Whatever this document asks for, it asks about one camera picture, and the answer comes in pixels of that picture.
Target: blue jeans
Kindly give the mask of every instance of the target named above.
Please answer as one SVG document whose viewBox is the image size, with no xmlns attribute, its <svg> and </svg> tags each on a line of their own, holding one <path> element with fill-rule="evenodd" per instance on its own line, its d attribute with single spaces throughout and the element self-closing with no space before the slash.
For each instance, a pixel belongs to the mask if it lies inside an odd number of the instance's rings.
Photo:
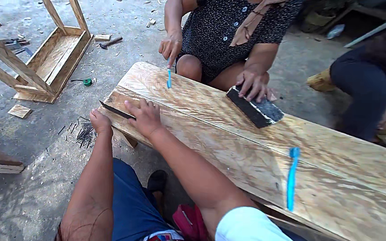
<svg viewBox="0 0 386 241">
<path fill-rule="evenodd" d="M 386 69 L 362 57 L 365 47 L 340 56 L 330 66 L 334 85 L 352 97 L 339 130 L 371 140 L 386 110 Z"/>
<path fill-rule="evenodd" d="M 172 229 L 159 214 L 153 194 L 142 187 L 131 166 L 114 158 L 113 171 L 113 241 L 142 240 L 152 233 Z M 306 241 L 286 229 L 281 228 L 281 230 L 293 241 Z"/>
</svg>

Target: black sanding sponge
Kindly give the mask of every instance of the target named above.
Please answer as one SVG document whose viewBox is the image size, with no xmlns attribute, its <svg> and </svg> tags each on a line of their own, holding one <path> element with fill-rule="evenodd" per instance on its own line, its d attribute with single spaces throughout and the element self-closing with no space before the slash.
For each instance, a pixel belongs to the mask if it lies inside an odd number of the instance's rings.
<svg viewBox="0 0 386 241">
<path fill-rule="evenodd" d="M 271 124 L 277 123 L 284 117 L 284 112 L 266 98 L 260 103 L 257 103 L 255 99 L 249 102 L 245 98 L 248 96 L 249 91 L 247 91 L 244 97 L 239 98 L 241 89 L 242 85 L 235 85 L 230 88 L 226 95 L 242 112 L 244 112 L 244 114 L 247 115 L 257 128 L 268 127 Z"/>
</svg>

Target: tape measure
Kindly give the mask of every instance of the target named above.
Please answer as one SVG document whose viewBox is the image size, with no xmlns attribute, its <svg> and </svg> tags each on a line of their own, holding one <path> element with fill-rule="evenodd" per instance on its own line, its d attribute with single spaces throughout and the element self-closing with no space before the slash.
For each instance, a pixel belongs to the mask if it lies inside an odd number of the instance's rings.
<svg viewBox="0 0 386 241">
<path fill-rule="evenodd" d="M 92 85 L 92 79 L 91 78 L 87 78 L 87 79 L 72 79 L 71 81 L 83 81 L 83 85 L 85 85 L 85 86 Z"/>
</svg>

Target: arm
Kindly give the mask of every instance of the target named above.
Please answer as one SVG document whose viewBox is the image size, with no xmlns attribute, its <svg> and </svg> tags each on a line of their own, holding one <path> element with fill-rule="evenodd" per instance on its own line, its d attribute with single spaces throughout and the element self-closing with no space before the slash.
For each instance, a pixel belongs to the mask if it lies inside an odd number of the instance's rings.
<svg viewBox="0 0 386 241">
<path fill-rule="evenodd" d="M 243 97 L 252 86 L 253 88 L 247 96 L 248 101 L 251 101 L 255 96 L 257 96 L 257 102 L 260 102 L 264 96 L 270 101 L 276 99 L 271 89 L 268 88 L 268 70 L 272 67 L 278 47 L 279 44 L 277 43 L 258 43 L 254 45 L 244 65 L 244 71 L 237 78 L 236 85 L 244 83 L 239 92 L 239 97 Z"/>
<path fill-rule="evenodd" d="M 64 240 L 111 240 L 113 227 L 113 135 L 108 117 L 93 109 L 90 121 L 98 137 L 61 222 Z"/>
<path fill-rule="evenodd" d="M 175 58 L 180 53 L 183 36 L 181 19 L 198 7 L 196 0 L 168 0 L 165 3 L 165 29 L 167 36 L 161 41 L 159 53 L 169 58 L 168 68 L 172 68 Z"/>
<path fill-rule="evenodd" d="M 129 122 L 147 137 L 172 168 L 190 198 L 200 208 L 208 231 L 214 236 L 221 218 L 236 207 L 256 205 L 216 167 L 187 147 L 160 122 L 159 106 L 140 100 L 140 108 L 125 101 L 136 117 Z"/>
</svg>

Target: black patterned top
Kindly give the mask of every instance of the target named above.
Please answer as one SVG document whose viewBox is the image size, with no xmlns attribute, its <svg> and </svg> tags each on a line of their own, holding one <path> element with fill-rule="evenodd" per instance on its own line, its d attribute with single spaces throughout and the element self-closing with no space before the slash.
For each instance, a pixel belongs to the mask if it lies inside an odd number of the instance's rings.
<svg viewBox="0 0 386 241">
<path fill-rule="evenodd" d="M 250 40 L 230 47 L 238 26 L 257 7 L 247 0 L 197 0 L 183 28 L 184 54 L 199 58 L 202 83 L 208 84 L 225 68 L 248 58 L 256 43 L 280 43 L 288 26 L 297 16 L 303 0 L 287 0 L 272 6 L 260 21 Z"/>
</svg>

